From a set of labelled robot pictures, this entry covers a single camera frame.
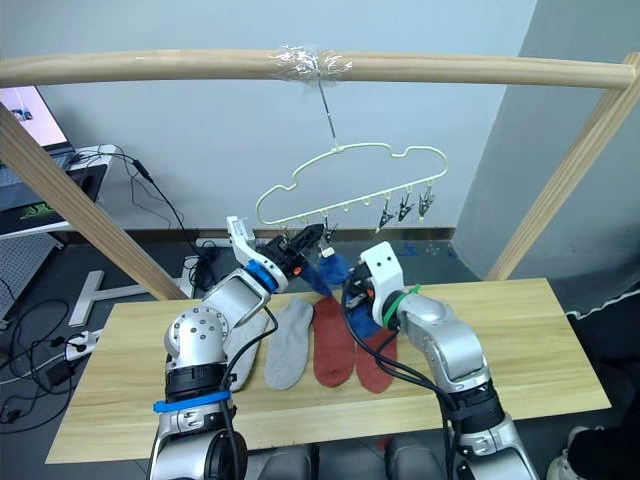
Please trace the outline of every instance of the white hanger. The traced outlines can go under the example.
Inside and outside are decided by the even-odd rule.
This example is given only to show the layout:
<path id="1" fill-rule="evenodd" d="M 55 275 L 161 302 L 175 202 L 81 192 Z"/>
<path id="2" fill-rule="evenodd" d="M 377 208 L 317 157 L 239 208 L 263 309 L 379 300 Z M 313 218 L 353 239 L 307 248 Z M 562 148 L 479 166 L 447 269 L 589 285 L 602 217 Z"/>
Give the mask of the white hanger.
<path id="1" fill-rule="evenodd" d="M 340 203 L 335 203 L 333 205 L 327 205 L 325 207 L 320 207 L 320 208 L 316 208 L 315 210 L 309 210 L 308 212 L 304 212 L 304 213 L 299 213 L 297 215 L 292 215 L 290 217 L 284 217 L 284 218 L 279 218 L 277 220 L 265 220 L 264 218 L 262 218 L 262 215 L 260 214 L 260 207 L 262 205 L 262 202 L 264 202 L 266 200 L 266 198 L 271 195 L 272 193 L 274 193 L 276 190 L 285 190 L 287 192 L 290 192 L 291 190 L 294 190 L 295 188 L 298 187 L 298 174 L 300 172 L 302 172 L 305 168 L 310 167 L 311 165 L 313 165 L 316 162 L 319 162 L 320 160 L 324 160 L 325 158 L 331 157 L 332 155 L 337 155 L 339 153 L 344 152 L 345 150 L 351 150 L 354 148 L 361 148 L 361 147 L 380 147 L 383 149 L 387 150 L 387 153 L 389 154 L 390 158 L 404 158 L 407 156 L 407 154 L 413 150 L 426 150 L 426 151 L 430 151 L 433 152 L 435 154 L 437 154 L 443 162 L 443 169 L 441 172 L 435 174 L 435 175 L 431 175 L 428 177 L 424 177 L 421 178 L 419 180 L 415 180 L 413 182 L 409 182 L 409 183 L 403 183 L 402 185 L 397 185 L 395 187 L 392 188 L 387 188 L 384 190 L 380 190 L 374 193 L 369 193 L 367 195 L 362 195 L 360 197 L 356 197 L 356 198 L 352 198 L 351 200 L 346 200 L 344 202 L 340 202 Z M 258 199 L 258 202 L 256 203 L 256 215 L 258 217 L 258 220 L 260 220 L 263 224 L 265 225 L 284 225 L 286 222 L 290 222 L 292 220 L 302 220 L 303 223 L 307 223 L 308 222 L 308 217 L 311 215 L 315 215 L 315 214 L 322 214 L 324 217 L 326 217 L 328 215 L 328 212 L 330 210 L 333 210 L 335 208 L 343 208 L 345 211 L 347 211 L 349 209 L 349 207 L 352 204 L 358 203 L 358 202 L 363 202 L 365 205 L 369 205 L 371 203 L 371 199 L 378 197 L 378 196 L 384 196 L 385 198 L 390 198 L 391 197 L 391 193 L 395 192 L 397 190 L 402 190 L 402 189 L 406 189 L 407 192 L 411 192 L 413 187 L 415 185 L 421 184 L 421 183 L 431 183 L 433 182 L 433 180 L 435 180 L 436 178 L 440 178 L 442 177 L 445 173 L 447 173 L 447 170 L 449 168 L 449 162 L 447 160 L 446 155 L 438 150 L 435 147 L 429 147 L 426 145 L 411 145 L 407 148 L 404 149 L 404 151 L 402 153 L 393 153 L 393 150 L 391 150 L 391 145 L 388 145 L 386 143 L 354 143 L 351 145 L 343 145 L 343 146 L 338 146 L 335 147 L 333 149 L 331 149 L 330 151 L 328 151 L 327 153 L 323 153 L 322 155 L 319 155 L 315 158 L 312 158 L 311 160 L 309 160 L 308 162 L 303 163 L 302 165 L 300 165 L 298 168 L 296 168 L 293 173 L 291 174 L 292 178 L 293 178 L 293 183 L 291 185 L 284 186 L 284 185 L 274 185 L 273 187 L 271 187 L 269 190 L 267 190 L 266 192 L 264 192 L 260 198 Z"/>

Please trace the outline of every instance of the monitor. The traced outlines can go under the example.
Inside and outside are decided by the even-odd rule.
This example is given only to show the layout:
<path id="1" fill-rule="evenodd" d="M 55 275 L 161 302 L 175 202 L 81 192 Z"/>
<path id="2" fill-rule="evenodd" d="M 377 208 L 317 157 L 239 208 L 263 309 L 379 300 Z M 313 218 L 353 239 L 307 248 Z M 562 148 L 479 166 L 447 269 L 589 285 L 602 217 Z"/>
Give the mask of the monitor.
<path id="1" fill-rule="evenodd" d="M 71 144 L 36 87 L 0 88 L 0 102 L 49 154 L 72 150 Z"/>

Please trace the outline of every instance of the gray wall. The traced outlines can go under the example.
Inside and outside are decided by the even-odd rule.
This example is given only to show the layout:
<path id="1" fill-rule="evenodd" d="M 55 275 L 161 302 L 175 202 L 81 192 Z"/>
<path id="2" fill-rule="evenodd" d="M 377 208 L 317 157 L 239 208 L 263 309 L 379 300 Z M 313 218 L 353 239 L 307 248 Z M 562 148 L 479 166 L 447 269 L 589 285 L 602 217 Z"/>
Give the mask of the gray wall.
<path id="1" fill-rule="evenodd" d="M 517 55 L 534 7 L 535 0 L 2 0 L 0 42 L 7 57 L 285 43 Z M 227 215 L 246 216 L 258 226 L 258 196 L 332 147 L 318 92 L 298 83 L 161 81 L 42 91 L 75 145 L 115 143 L 140 158 L 189 227 L 224 227 Z M 504 91 L 499 85 L 345 83 L 328 88 L 327 97 L 342 143 L 386 142 L 396 151 L 431 144 L 448 153 L 451 169 L 434 187 L 437 200 L 427 225 L 450 227 L 457 223 Z M 390 164 L 375 155 L 349 155 L 305 175 L 299 194 L 265 203 L 266 216 L 318 208 L 439 167 L 425 165 L 420 156 Z M 125 228 L 165 227 L 162 219 L 131 206 L 128 189 L 122 176 L 107 192 L 105 209 L 116 222 Z M 394 208 L 399 200 L 393 199 Z M 341 227 L 372 227 L 381 205 L 379 199 L 375 207 L 352 208 L 331 220 Z M 146 206 L 161 207 L 148 199 Z"/>
<path id="2" fill-rule="evenodd" d="M 539 0 L 520 52 L 621 62 L 640 51 L 640 2 Z M 598 90 L 509 87 L 454 244 L 485 276 L 561 161 Z M 640 109 L 587 173 L 512 278 L 550 277 L 569 309 L 588 309 L 640 279 Z"/>

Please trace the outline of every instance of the red sock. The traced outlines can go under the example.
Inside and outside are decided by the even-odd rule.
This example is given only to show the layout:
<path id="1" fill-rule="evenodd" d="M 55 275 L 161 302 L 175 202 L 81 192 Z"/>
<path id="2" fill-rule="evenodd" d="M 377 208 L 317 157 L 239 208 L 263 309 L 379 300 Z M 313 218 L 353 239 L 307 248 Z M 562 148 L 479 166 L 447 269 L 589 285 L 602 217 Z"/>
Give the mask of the red sock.
<path id="1" fill-rule="evenodd" d="M 354 341 L 340 304 L 325 297 L 313 306 L 313 373 L 325 387 L 337 387 L 353 371 Z"/>
<path id="2" fill-rule="evenodd" d="M 389 337 L 389 335 L 391 335 L 391 333 L 388 330 L 382 329 L 373 337 L 366 338 L 364 341 L 372 349 L 376 350 L 382 342 Z M 384 347 L 381 353 L 385 357 L 389 357 L 391 360 L 397 360 L 398 344 L 396 343 L 396 339 L 394 338 L 389 345 Z M 360 346 L 358 346 L 356 351 L 356 372 L 358 373 L 360 384 L 373 393 L 384 392 L 389 388 L 391 382 L 393 382 L 393 377 L 391 375 L 378 368 L 373 355 L 365 352 Z"/>

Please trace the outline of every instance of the gray floor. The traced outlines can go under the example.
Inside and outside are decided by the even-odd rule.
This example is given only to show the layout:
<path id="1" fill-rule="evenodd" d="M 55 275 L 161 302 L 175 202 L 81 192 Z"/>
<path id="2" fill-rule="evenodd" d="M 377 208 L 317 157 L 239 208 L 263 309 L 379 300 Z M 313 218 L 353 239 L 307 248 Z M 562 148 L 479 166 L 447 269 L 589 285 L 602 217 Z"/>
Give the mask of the gray floor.
<path id="1" fill-rule="evenodd" d="M 446 241 L 421 242 L 392 242 L 405 272 L 405 282 L 412 283 L 450 283 L 474 281 L 476 278 L 460 262 Z M 363 249 L 368 248 L 370 242 L 350 242 L 336 245 L 336 249 L 353 262 Z M 149 244 L 145 249 L 172 275 L 178 276 L 181 271 L 182 258 L 189 254 L 185 244 Z M 236 264 L 230 249 L 222 249 L 214 268 L 218 278 L 229 273 Z M 39 301 L 50 298 L 61 298 L 71 306 L 80 292 L 87 272 L 104 270 L 103 288 L 124 286 L 131 284 L 124 274 L 116 269 L 106 258 L 89 245 L 72 245 L 60 252 L 52 254 L 44 268 L 32 282 L 28 291 L 20 298 L 21 309 L 24 312 Z M 290 291 L 307 290 L 301 280 L 292 282 Z M 139 295 L 120 301 L 148 301 L 149 295 Z M 100 302 L 95 305 L 91 313 L 88 328 L 101 328 L 111 311 L 112 301 Z M 33 315 L 23 321 L 24 343 L 29 343 L 45 333 L 55 324 L 60 313 L 60 307 L 43 306 L 34 311 Z M 76 333 L 74 329 L 63 327 L 54 336 L 68 337 Z M 0 346 L 8 343 L 6 332 L 0 335 Z M 60 348 L 42 347 L 36 361 L 41 361 L 60 353 Z M 16 362 L 19 371 L 25 371 L 26 362 Z M 2 379 L 8 378 L 7 372 L 2 372 Z M 31 381 L 20 381 L 0 387 L 0 401 L 12 394 L 33 395 L 35 386 Z M 53 438 L 60 424 L 60 418 L 55 421 L 25 433 L 4 434 L 13 429 L 24 428 L 50 417 L 62 405 L 65 396 L 44 397 L 38 401 L 34 411 L 25 419 L 18 420 L 13 425 L 2 426 L 0 433 L 0 478 L 11 480 L 23 479 L 113 479 L 120 480 L 145 478 L 146 460 L 124 462 L 100 462 L 66 465 L 45 465 L 44 461 Z M 11 408 L 20 408 L 17 401 Z M 565 442 L 566 434 L 576 424 L 607 425 L 615 421 L 616 412 L 611 410 L 587 412 L 582 414 L 547 417 L 520 421 L 518 428 L 529 454 L 541 475 L 551 459 L 556 456 Z M 441 434 L 438 431 L 419 432 L 419 438 L 427 442 L 434 452 L 441 458 Z M 99 438 L 87 441 L 99 442 Z M 380 439 L 362 438 L 354 440 L 328 442 L 320 445 L 320 479 L 384 479 L 383 452 L 379 448 Z M 248 480 L 255 480 L 260 469 L 266 462 L 270 452 L 252 452 L 249 460 Z"/>

